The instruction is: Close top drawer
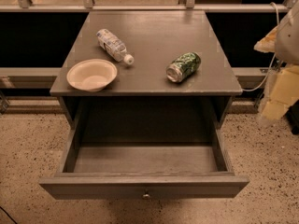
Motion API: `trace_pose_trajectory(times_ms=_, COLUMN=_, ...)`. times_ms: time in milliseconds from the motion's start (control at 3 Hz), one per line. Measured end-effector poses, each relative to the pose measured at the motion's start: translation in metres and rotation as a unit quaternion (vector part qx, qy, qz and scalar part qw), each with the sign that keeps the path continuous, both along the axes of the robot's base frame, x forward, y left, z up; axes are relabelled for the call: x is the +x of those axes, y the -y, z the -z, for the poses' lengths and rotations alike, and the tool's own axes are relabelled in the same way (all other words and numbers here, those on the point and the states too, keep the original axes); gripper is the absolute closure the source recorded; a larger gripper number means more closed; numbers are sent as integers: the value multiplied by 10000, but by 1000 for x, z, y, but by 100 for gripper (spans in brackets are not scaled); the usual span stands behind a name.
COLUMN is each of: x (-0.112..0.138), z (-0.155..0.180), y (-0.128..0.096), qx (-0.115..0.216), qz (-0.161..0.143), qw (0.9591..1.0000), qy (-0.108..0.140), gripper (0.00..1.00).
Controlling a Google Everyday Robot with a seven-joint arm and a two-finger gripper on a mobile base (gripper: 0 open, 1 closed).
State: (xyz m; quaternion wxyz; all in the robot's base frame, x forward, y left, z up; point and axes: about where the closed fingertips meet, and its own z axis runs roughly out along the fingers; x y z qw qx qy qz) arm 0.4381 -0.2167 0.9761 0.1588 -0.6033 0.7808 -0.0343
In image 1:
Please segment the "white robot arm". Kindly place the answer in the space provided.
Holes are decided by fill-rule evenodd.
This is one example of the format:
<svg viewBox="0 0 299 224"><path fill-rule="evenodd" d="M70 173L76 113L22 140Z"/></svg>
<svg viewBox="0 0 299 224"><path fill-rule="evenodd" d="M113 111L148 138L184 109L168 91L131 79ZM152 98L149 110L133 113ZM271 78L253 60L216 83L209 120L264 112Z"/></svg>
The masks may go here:
<svg viewBox="0 0 299 224"><path fill-rule="evenodd" d="M286 64L278 71L270 71L258 108L260 123L270 125L299 101L299 1L275 28L254 45L254 49L263 53L273 52Z"/></svg>

